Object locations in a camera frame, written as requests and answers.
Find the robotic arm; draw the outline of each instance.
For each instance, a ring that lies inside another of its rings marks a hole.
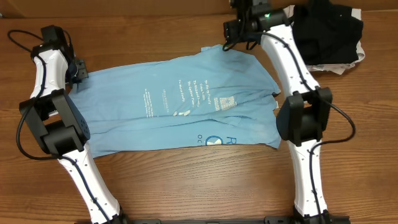
[[[231,45],[224,49],[229,50],[238,42],[261,44],[282,82],[286,101],[278,114],[277,128],[292,155],[296,198],[293,217],[266,217],[258,222],[211,220],[212,223],[349,224],[348,217],[329,215],[322,194],[319,145],[330,112],[330,90],[320,88],[308,72],[283,11],[272,10],[265,0],[231,0],[231,6],[237,8],[238,19],[224,24],[225,47]],[[88,126],[65,92],[67,83],[87,77],[84,62],[75,59],[72,43],[67,44],[60,27],[44,27],[42,35],[44,43],[31,52],[37,67],[36,82],[31,99],[20,104],[20,127],[25,121],[41,149],[51,155],[47,158],[58,159],[71,175],[93,224],[162,223],[160,220],[129,220],[109,192],[90,152]],[[55,114],[59,114],[61,120],[44,125],[43,121]],[[19,149],[27,157],[39,159],[24,152],[20,143]]]

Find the black cloth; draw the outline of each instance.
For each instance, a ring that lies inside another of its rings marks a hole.
[[[310,0],[295,6],[290,18],[293,36],[306,65],[353,63],[362,38],[363,22],[351,16],[352,7],[329,0]]]

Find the blue cloth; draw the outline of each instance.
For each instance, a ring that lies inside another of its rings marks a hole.
[[[277,84],[255,56],[220,45],[164,62],[90,73],[70,98],[94,157],[212,144],[278,148]]]

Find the white cloth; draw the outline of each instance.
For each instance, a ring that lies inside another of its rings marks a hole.
[[[294,5],[286,7],[284,12],[288,18],[293,16]],[[359,20],[361,20],[361,10],[360,9],[353,9],[351,15]],[[343,74],[346,69],[350,69],[355,67],[355,64],[361,62],[365,59],[365,51],[361,47],[361,41],[358,42],[356,45],[356,53],[358,54],[358,60],[353,63],[342,63],[342,64],[324,64],[324,65],[307,65],[307,68],[311,72],[316,71],[331,71],[336,74]]]

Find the light blue t-shirt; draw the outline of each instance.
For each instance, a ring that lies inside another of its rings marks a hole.
[[[278,148],[272,95],[279,92],[255,56],[216,45],[90,73],[70,98],[86,119],[97,157],[212,144]]]

